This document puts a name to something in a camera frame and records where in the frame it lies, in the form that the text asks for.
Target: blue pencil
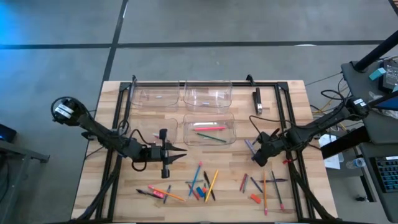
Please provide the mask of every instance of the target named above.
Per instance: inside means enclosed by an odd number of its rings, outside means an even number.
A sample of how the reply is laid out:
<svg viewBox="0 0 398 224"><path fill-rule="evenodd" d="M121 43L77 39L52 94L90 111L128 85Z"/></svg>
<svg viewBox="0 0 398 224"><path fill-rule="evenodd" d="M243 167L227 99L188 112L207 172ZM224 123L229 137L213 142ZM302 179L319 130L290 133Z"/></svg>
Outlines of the blue pencil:
<svg viewBox="0 0 398 224"><path fill-rule="evenodd" d="M189 190L188 197L191 196L191 194L192 194L193 186L195 185L195 182L197 181L197 177L198 177L198 174L199 174L199 170L200 170L201 165L202 165L202 162L200 161L200 162L199 162L198 169L197 169L197 173L195 174L195 177L193 178L192 187L191 187L191 190Z"/></svg>

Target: wooden table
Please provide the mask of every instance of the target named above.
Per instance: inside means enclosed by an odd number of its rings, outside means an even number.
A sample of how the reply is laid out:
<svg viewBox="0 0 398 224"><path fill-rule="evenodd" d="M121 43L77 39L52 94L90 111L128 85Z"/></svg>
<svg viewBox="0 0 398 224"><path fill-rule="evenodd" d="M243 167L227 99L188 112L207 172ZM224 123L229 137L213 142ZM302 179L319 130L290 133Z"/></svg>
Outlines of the wooden table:
<svg viewBox="0 0 398 224"><path fill-rule="evenodd" d="M294 107L297 124L306 124L312 120L310 105L303 81L288 81L290 96ZM101 96L96 111L96 120L107 128L111 128L116 98L120 82L104 82ZM148 163L144 172L136 172L131 168L131 160L123 159L118 186L118 196L114 211L114 222L293 222L297 221L292 195L291 183L279 183L279 190L285 206L282 211L273 183L267 184L268 216L264 216L264 204L257 204L249 197L262 194L249 180L246 192L243 194L239 187L243 175L247 173L256 180L262 180L262 171L265 170L267 178L271 178L271 170L276 178L290 179L287 165L283 165L285 153L268 160L265 167L259 167L251 160L251 152L244 143L244 139L254 140L256 130L248 120L249 115L255 114L251 93L253 87L233 88L233 102L229 111L234 114L236 127L236 142L228 147L192 147L183 142L183 117L189 113L182 101L183 88L181 88L179 109L176 113L143 112L132 108L133 114L146 114L154 118L174 118L178 121L177 138L174 146L188 149L188 155L175 161L170 166L170 178L161 179L161 163ZM275 102L275 92L271 87L261 87L263 118L279 119ZM285 117L288 118L287 108L284 108ZM280 123L255 120L257 127L267 133L280 127ZM97 142L89 143L87 153L99 148ZM82 214L98 193L103 175L106 150L101 150L90 156L85 161L81 173L80 184L76 195L72 218ZM305 167L307 168L308 181L312 192L330 214L336 217L336 208L331 194L331 189L323 163L322 154L318 149L311 147L303 151ZM207 203L203 199L197 201L194 196L188 198L188 186L185 181L192 180L199 161L203 166L198 176L203 179L203 170L209 175L210 181L215 171L219 174L214 186L216 201L210 197ZM159 189L166 190L172 185L171 192L186 198L181 202L169 197L167 203L162 200L141 195L136 189L148 190L151 184ZM303 193L300 192L302 208L307 217L307 208Z"/></svg>

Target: clear plastic bin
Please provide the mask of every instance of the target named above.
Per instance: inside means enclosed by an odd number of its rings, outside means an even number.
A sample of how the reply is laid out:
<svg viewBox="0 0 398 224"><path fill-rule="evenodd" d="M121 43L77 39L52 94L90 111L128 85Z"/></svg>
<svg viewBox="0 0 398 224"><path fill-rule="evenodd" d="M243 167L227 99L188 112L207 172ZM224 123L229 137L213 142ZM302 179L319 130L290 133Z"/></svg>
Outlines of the clear plastic bin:
<svg viewBox="0 0 398 224"><path fill-rule="evenodd" d="M226 113L232 102L232 83L187 81L183 100L189 111Z"/></svg>
<svg viewBox="0 0 398 224"><path fill-rule="evenodd" d="M184 142L189 146L222 146L235 140L232 113L184 116Z"/></svg>
<svg viewBox="0 0 398 224"><path fill-rule="evenodd" d="M130 101L134 108L166 111L178 110L178 99L180 98L180 83L140 83L134 85L133 96Z"/></svg>
<svg viewBox="0 0 398 224"><path fill-rule="evenodd" d="M162 128L167 129L167 140L172 144L177 138L178 122L176 119L157 118L156 115L131 114L129 124L130 128L126 136L129 136L132 130L138 129L142 137L148 143L155 142L159 145L162 144L162 140L159 139L159 131ZM136 138L138 142L144 143L137 131L132 136Z"/></svg>

